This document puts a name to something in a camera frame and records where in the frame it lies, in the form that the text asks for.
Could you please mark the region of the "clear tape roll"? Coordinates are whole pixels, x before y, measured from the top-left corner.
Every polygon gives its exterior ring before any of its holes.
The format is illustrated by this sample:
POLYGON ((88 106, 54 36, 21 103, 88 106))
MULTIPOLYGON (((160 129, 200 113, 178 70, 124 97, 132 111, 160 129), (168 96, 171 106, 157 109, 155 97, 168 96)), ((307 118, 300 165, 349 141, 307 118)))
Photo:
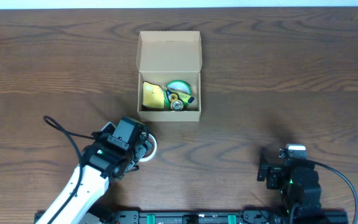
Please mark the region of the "clear tape roll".
POLYGON ((148 142, 151 143, 151 149, 148 149, 146 154, 139 160, 140 162, 148 162, 153 159, 157 153, 158 142, 152 133, 149 133, 148 142))

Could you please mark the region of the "yellow sticky note pad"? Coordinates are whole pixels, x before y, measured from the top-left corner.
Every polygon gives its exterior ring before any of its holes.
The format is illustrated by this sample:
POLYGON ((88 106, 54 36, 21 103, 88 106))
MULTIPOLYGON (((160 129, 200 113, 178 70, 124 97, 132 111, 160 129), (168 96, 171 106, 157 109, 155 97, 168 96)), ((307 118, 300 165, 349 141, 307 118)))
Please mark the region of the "yellow sticky note pad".
POLYGON ((164 109, 164 91, 159 85, 143 82, 142 105, 153 109, 164 109))

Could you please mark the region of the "yellow highlighter marker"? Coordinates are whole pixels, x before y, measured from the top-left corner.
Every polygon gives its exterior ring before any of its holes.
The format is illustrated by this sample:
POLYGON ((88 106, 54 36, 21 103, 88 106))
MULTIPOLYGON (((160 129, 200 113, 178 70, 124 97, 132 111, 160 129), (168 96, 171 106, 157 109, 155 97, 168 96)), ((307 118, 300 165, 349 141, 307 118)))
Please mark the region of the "yellow highlighter marker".
POLYGON ((178 98, 181 99, 184 103, 192 103, 195 99, 193 96, 186 93, 182 93, 180 91, 177 91, 176 94, 178 95, 178 98))

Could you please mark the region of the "green tape roll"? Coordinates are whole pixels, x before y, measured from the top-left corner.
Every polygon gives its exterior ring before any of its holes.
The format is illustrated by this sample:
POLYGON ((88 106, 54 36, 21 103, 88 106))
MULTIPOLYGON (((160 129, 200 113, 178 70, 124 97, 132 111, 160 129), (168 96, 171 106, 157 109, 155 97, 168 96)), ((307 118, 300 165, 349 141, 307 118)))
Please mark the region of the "green tape roll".
MULTIPOLYGON (((180 91, 182 93, 186 93, 186 94, 189 94, 192 96, 192 91, 191 91, 190 85, 187 84, 187 82, 184 82, 182 80, 173 80, 173 81, 167 83, 165 88, 166 87, 171 91, 174 91, 174 92, 180 91)), ((166 91, 165 91, 165 104, 170 108, 170 104, 167 99, 166 91)), ((184 109, 187 108, 189 104, 191 104, 191 103, 184 103, 184 105, 185 105, 184 109)))

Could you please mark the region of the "cardboard box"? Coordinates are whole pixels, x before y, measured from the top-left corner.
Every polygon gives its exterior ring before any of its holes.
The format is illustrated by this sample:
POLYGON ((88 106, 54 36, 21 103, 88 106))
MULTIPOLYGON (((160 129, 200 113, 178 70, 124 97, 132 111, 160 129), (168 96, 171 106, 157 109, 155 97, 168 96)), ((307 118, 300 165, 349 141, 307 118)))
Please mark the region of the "cardboard box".
POLYGON ((202 48, 199 31, 142 31, 136 66, 139 73, 137 112, 143 121, 194 121, 201 118, 202 48), (190 85, 194 102, 182 111, 142 105, 143 82, 159 85, 182 80, 190 85))

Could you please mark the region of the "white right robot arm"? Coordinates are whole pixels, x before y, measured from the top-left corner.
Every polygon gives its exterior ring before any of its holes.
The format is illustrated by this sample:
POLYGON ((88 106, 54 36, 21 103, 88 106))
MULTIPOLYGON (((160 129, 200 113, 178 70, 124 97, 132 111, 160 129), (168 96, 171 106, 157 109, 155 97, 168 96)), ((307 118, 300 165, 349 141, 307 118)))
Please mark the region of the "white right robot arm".
POLYGON ((306 159, 283 159, 283 164, 259 160, 257 181, 265 182, 269 190, 279 190, 289 219, 311 217, 321 210, 321 186, 314 164, 306 159))

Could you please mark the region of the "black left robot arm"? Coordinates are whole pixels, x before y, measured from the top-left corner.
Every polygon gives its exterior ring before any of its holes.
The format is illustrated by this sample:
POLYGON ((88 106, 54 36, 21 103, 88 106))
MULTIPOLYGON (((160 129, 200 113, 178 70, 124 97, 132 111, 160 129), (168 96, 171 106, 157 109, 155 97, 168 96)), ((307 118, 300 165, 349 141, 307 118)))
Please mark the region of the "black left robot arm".
POLYGON ((106 123, 90 136, 69 132, 49 116, 43 120, 67 137, 78 165, 48 209, 36 214, 35 223, 79 223, 112 182, 138 170, 138 163, 157 147, 149 139, 149 127, 127 116, 117 125, 106 123))

